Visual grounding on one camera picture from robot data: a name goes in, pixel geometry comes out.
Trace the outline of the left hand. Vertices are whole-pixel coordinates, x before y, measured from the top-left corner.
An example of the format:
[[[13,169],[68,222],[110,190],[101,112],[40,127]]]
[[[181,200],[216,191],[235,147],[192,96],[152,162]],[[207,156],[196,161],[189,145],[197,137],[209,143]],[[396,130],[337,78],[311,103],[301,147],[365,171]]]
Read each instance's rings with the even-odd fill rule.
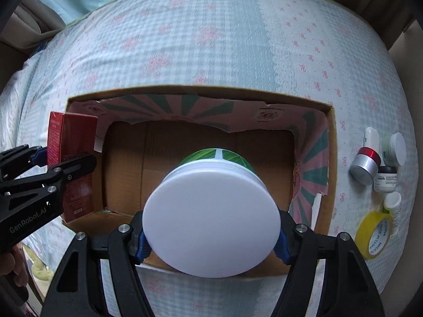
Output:
[[[15,245],[10,251],[0,255],[0,273],[2,276],[14,273],[14,282],[18,287],[28,284],[26,260],[19,245]]]

